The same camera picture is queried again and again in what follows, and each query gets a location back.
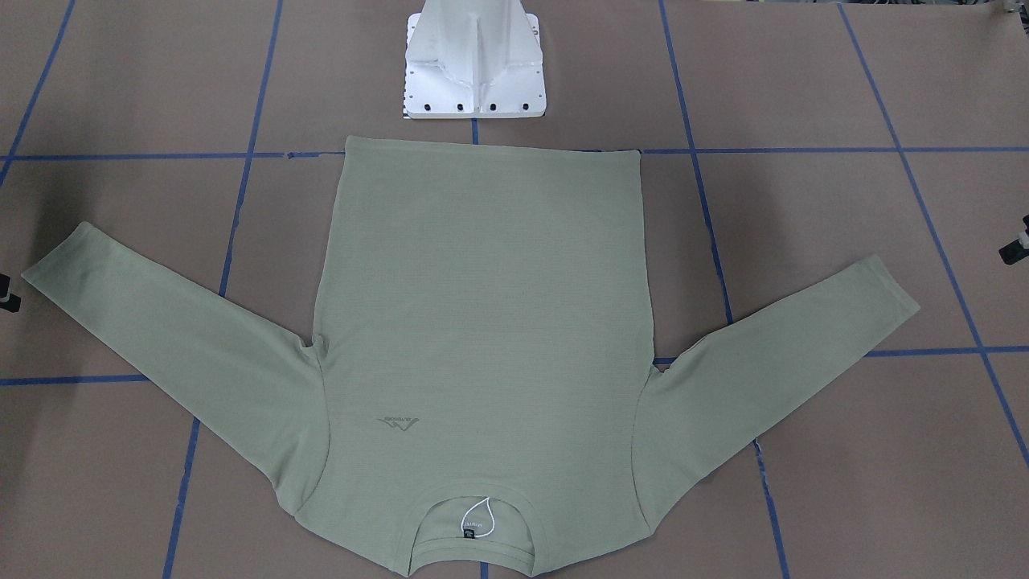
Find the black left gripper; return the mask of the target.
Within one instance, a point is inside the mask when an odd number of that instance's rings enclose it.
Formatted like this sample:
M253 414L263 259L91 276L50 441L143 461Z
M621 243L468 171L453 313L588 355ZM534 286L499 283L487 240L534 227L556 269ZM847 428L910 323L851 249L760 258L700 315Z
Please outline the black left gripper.
M1018 261L1026 259L1029 253L1029 216L1023 216L1022 222L1024 228L1017 237L1014 238L1006 245L1000 247L998 250L998 255L1001 261L1003 261L1006 266L1013 266L1017 264Z

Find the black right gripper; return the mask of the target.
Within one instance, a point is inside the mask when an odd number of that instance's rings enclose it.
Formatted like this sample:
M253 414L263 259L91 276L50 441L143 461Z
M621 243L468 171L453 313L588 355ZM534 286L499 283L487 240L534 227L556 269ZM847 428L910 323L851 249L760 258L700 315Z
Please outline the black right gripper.
M0 275L0 307L3 311L17 313L21 310L22 299L17 294L11 293L10 283L10 276Z

